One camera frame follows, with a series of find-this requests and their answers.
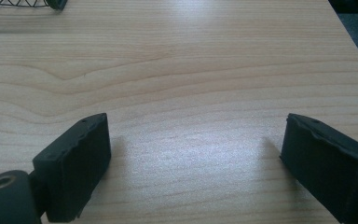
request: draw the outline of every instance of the light wood surface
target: light wood surface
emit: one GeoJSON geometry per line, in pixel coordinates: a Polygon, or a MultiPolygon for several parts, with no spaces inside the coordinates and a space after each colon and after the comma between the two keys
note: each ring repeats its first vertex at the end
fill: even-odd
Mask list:
{"type": "Polygon", "coordinates": [[[327,0],[0,7],[0,173],[100,112],[113,159],[74,223],[336,223],[279,154],[289,112],[358,140],[358,49],[327,0]]]}

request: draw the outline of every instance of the wooden table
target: wooden table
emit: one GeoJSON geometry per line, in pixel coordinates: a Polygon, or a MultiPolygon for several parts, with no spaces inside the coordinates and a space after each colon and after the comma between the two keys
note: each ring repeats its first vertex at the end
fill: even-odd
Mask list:
{"type": "Polygon", "coordinates": [[[358,49],[327,0],[0,8],[0,173],[100,112],[113,159],[75,223],[336,223],[279,154],[289,112],[358,140],[358,49]]]}

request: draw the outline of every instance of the wire basket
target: wire basket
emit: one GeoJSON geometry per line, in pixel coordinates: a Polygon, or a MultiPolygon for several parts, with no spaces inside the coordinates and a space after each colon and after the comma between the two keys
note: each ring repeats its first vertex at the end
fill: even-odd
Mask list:
{"type": "Polygon", "coordinates": [[[5,7],[51,7],[63,10],[67,0],[0,0],[0,6],[5,7]]]}

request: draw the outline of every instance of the wood grain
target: wood grain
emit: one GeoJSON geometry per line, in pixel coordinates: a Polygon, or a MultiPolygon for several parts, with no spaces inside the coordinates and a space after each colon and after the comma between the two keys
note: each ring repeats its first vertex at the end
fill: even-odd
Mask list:
{"type": "Polygon", "coordinates": [[[0,173],[100,112],[114,157],[75,223],[335,223],[279,150],[289,112],[358,140],[358,49],[326,0],[0,8],[0,173]]]}

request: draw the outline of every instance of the black object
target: black object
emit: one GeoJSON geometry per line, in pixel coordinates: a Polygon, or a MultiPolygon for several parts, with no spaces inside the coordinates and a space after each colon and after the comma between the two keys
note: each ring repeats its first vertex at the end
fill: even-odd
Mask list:
{"type": "Polygon", "coordinates": [[[0,174],[0,224],[69,222],[79,216],[111,158],[106,114],[80,120],[34,159],[34,171],[0,174]]]}
{"type": "Polygon", "coordinates": [[[51,7],[63,10],[67,0],[0,0],[0,6],[5,7],[51,7]]]}
{"type": "Polygon", "coordinates": [[[341,223],[358,223],[358,142],[316,119],[289,114],[281,159],[341,223]]]}

